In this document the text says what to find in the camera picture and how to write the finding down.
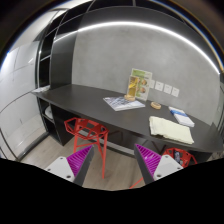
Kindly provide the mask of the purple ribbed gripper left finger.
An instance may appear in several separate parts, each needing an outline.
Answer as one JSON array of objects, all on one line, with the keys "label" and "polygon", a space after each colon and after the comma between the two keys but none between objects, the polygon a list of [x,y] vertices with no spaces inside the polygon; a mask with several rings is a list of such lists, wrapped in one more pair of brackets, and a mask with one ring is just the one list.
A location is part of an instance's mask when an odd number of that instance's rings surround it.
[{"label": "purple ribbed gripper left finger", "polygon": [[58,157],[46,171],[82,186],[93,156],[94,148],[90,145],[68,157]]}]

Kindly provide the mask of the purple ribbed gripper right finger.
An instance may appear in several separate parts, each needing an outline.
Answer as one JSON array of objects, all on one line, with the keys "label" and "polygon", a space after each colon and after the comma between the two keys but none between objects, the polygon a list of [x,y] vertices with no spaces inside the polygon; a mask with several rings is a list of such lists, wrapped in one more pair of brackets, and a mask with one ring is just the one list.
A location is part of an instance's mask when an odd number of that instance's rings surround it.
[{"label": "purple ribbed gripper right finger", "polygon": [[134,146],[134,155],[137,159],[145,184],[160,180],[182,169],[182,166],[171,156],[161,156],[139,144]]}]

